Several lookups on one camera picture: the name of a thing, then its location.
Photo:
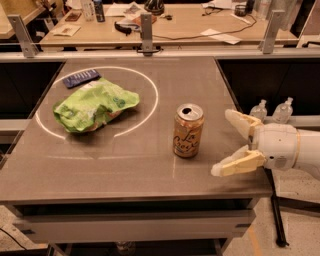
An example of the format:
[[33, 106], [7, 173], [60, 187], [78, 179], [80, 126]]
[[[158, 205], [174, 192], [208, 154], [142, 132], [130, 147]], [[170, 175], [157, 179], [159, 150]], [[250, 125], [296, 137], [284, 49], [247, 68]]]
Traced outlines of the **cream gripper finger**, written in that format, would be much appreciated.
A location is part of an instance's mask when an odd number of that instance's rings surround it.
[[244, 139], [253, 137], [255, 129], [263, 125], [260, 119], [232, 109], [225, 111], [225, 118]]
[[265, 161], [265, 156], [259, 150], [250, 150], [246, 145], [215, 164], [211, 169], [211, 174], [216, 177], [225, 177], [253, 172], [263, 166]]

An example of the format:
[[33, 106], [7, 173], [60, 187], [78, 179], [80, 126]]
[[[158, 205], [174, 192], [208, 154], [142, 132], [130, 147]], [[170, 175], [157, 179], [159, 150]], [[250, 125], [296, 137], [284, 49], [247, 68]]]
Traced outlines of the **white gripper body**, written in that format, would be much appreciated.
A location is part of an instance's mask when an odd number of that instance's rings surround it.
[[297, 158], [298, 145], [298, 130], [288, 124], [261, 125], [254, 131], [252, 148], [264, 155], [263, 166], [267, 169], [290, 169]]

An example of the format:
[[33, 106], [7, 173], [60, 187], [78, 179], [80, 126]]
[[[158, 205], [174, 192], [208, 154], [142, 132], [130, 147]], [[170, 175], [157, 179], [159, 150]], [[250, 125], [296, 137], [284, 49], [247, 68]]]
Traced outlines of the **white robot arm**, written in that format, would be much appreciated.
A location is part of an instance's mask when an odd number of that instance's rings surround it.
[[263, 124], [258, 118], [227, 109], [229, 123], [249, 144], [215, 164], [217, 177], [255, 171], [298, 169], [320, 179], [320, 132], [297, 129], [290, 124]]

